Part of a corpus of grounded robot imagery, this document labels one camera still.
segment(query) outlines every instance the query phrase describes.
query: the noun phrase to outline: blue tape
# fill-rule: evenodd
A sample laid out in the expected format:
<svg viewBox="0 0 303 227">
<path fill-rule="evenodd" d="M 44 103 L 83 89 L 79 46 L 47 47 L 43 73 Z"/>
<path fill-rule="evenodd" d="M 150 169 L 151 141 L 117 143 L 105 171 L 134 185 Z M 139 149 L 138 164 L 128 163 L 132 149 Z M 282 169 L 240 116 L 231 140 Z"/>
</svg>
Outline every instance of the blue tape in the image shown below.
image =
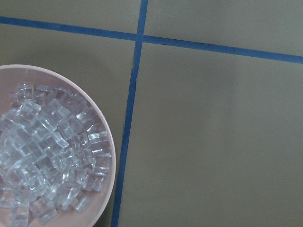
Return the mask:
<svg viewBox="0 0 303 227">
<path fill-rule="evenodd" d="M 205 44 L 205 43 L 198 43 L 198 42 L 178 40 L 178 39 L 160 38 L 160 37 L 154 37 L 149 35 L 145 35 L 143 37 L 143 41 L 145 43 L 151 43 L 151 44 L 162 44 L 162 45 L 177 46 L 177 47 L 184 47 L 184 48 L 204 50 L 204 51 L 236 54 L 236 55 L 249 56 L 255 58 L 272 59 L 277 61 L 287 61 L 287 62 L 294 62 L 300 64 L 303 63 L 303 57 L 301 56 L 282 54 L 282 53 L 256 51 L 256 50 L 244 49 L 238 47 Z"/>
<path fill-rule="evenodd" d="M 139 19 L 138 19 L 138 27 L 137 27 L 137 36 L 136 36 L 136 40 L 135 40 L 136 42 L 135 42 L 135 47 L 134 47 L 134 67 L 132 70 L 130 84 L 129 84 L 129 92 L 128 92 L 127 106 L 126 106 L 126 116 L 125 116 L 121 154 L 120 154 L 120 168 L 119 168 L 118 178 L 117 178 L 117 182 L 116 182 L 116 192 L 115 192 L 115 200 L 114 200 L 111 227 L 117 227 L 118 222 L 119 222 L 126 158 L 127 158 L 129 136 L 130 136 L 130 130 L 131 130 L 132 118 L 133 118 L 134 99 L 135 99 L 135 94 L 136 94 L 136 83 L 137 83 L 137 76 L 138 76 L 138 72 L 139 72 L 139 65 L 140 65 L 140 58 L 141 58 L 141 50 L 142 50 L 143 34 L 144 34 L 144 27 L 145 27 L 145 21 L 146 21 L 147 5 L 148 5 L 148 0 L 141 0 L 140 14 L 139 14 Z"/>
<path fill-rule="evenodd" d="M 11 18 L 11 17 L 0 17 L 0 24 L 34 27 L 34 28 L 55 30 L 61 32 L 95 35 L 95 36 L 102 36 L 102 37 L 109 37 L 116 39 L 132 40 L 132 41 L 136 39 L 136 34 L 131 34 L 131 33 L 116 32 L 116 31 L 89 28 L 89 27 L 63 25 L 63 24 L 56 24 L 56 23 L 49 23 L 49 22 L 42 22 L 35 20 L 25 20 L 25 19 Z"/>
</svg>

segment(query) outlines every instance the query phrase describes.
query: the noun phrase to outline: blue grid line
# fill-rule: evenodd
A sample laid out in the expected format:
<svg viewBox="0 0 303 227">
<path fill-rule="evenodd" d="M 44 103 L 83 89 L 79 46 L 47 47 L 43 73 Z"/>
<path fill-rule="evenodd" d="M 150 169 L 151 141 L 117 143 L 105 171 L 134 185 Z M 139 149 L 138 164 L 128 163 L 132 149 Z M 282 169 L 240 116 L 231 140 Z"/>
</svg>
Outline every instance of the blue grid line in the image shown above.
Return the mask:
<svg viewBox="0 0 303 227">
<path fill-rule="evenodd" d="M 115 192 L 111 227 L 117 227 L 119 222 L 126 158 L 127 158 L 129 137 L 130 137 L 130 131 L 132 125 L 132 118 L 133 118 L 134 99 L 136 94 L 136 83 L 137 83 L 137 76 L 139 72 L 139 65 L 140 65 L 140 58 L 141 58 L 141 51 L 143 44 L 143 34 L 144 34 L 144 27 L 146 21 L 147 5 L 148 5 L 148 0 L 141 0 L 140 14 L 138 19 L 138 27 L 137 27 L 137 36 L 134 46 L 134 67 L 132 70 L 130 84 L 129 84 L 125 123 L 123 129 L 121 154 L 120 154 L 120 168 L 116 182 L 116 192 Z"/>
<path fill-rule="evenodd" d="M 55 30 L 60 32 L 95 35 L 95 36 L 102 36 L 108 38 L 132 40 L 132 41 L 136 39 L 136 34 L 132 34 L 132 33 L 116 32 L 116 31 L 110 31 L 105 29 L 56 24 L 56 23 L 18 19 L 11 17 L 0 17 L 0 24 L 17 25 L 23 27 L 34 27 L 34 28 Z"/>
<path fill-rule="evenodd" d="M 149 35 L 145 35 L 143 38 L 143 41 L 145 43 L 151 43 L 151 44 L 162 44 L 162 45 L 168 45 L 168 46 L 177 46 L 177 47 L 184 47 L 184 48 L 190 48 L 190 49 L 198 49 L 198 50 L 220 52 L 220 53 L 229 53 L 229 54 L 249 56 L 249 57 L 255 57 L 255 58 L 264 58 L 264 59 L 287 61 L 287 62 L 303 64 L 303 57 L 289 55 L 289 54 L 266 52 L 266 51 L 256 51 L 256 50 L 244 49 L 244 48 L 239 48 L 239 47 L 205 44 L 205 43 L 198 43 L 198 42 L 178 40 L 178 39 L 160 38 L 160 37 L 154 37 L 154 36 L 149 36 Z"/>
<path fill-rule="evenodd" d="M 56 24 L 56 23 L 27 20 L 27 19 L 18 19 L 11 17 L 0 17 L 0 24 L 34 27 L 40 29 L 48 29 L 48 30 L 55 30 L 55 31 L 62 31 L 69 33 L 84 34 L 84 35 L 95 35 L 95 36 L 124 39 L 131 41 L 136 41 L 136 37 L 137 37 L 137 34 L 132 34 L 132 33 Z M 162 38 L 162 37 L 156 37 L 150 35 L 144 35 L 143 42 L 303 64 L 302 56 L 275 53 L 275 52 L 257 51 L 253 49 L 245 49 L 239 47 L 206 44 L 206 43 L 192 42 L 186 40 Z"/>
</svg>

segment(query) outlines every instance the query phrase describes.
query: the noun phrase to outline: plastic bowl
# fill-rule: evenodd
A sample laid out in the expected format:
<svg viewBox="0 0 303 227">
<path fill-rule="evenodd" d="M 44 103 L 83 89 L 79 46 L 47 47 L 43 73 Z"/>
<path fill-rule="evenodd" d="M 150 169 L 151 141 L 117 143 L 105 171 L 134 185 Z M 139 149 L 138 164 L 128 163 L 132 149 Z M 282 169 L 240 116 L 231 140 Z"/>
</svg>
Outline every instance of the plastic bowl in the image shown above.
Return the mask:
<svg viewBox="0 0 303 227">
<path fill-rule="evenodd" d="M 91 203 L 82 214 L 79 214 L 75 210 L 68 210 L 67 212 L 59 210 L 58 215 L 44 225 L 44 227 L 92 227 L 101 216 L 108 203 L 110 194 L 113 190 L 116 171 L 114 141 L 104 115 L 94 101 L 80 87 L 67 78 L 50 70 L 30 65 L 3 65 L 0 66 L 0 81 L 0 115 L 11 108 L 9 94 L 10 92 L 17 90 L 17 83 L 22 82 L 69 87 L 73 92 L 78 92 L 84 96 L 97 111 L 100 120 L 103 122 L 108 132 L 112 155 L 111 170 L 107 175 L 103 190 L 102 192 L 85 191 L 85 194 L 91 199 Z M 9 209 L 0 209 L 0 217 L 0 227 L 9 227 Z M 29 227 L 41 226 L 36 218 L 29 221 Z"/>
</svg>

